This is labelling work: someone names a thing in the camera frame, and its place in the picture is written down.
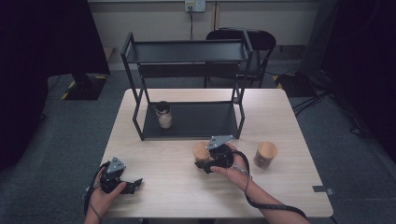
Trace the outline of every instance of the bottom shelf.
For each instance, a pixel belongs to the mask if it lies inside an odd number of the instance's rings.
[[[169,103],[172,127],[163,129],[155,113],[156,103],[148,105],[144,138],[207,138],[237,134],[232,102]]]

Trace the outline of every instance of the top shelf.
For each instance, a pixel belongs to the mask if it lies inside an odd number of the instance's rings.
[[[127,63],[227,63],[248,60],[242,40],[134,42]]]

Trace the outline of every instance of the person's right hand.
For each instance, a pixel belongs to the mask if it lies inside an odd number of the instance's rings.
[[[235,146],[229,143],[226,143],[226,145],[229,146],[231,150],[236,150]],[[245,172],[241,172],[233,166],[228,169],[218,166],[212,166],[210,167],[210,170],[214,173],[227,176],[228,179],[230,179],[231,182],[233,182],[238,188],[240,188],[241,190],[245,190],[249,180],[247,173],[248,170],[245,162],[241,156],[233,154],[233,165],[244,169]]]

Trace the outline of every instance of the wall outlet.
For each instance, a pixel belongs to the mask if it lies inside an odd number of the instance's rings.
[[[194,11],[196,12],[205,12],[206,10],[206,2],[205,0],[195,0]]]
[[[185,1],[184,2],[184,10],[185,11],[194,11],[195,10],[195,1]]]

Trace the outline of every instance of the brown cylindrical container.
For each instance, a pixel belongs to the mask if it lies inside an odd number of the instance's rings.
[[[192,154],[194,154],[195,161],[208,161],[210,154],[209,150],[207,150],[206,142],[199,142],[195,144],[194,149],[192,150]]]
[[[277,155],[277,148],[272,142],[261,142],[257,147],[254,163],[260,168],[267,168]]]

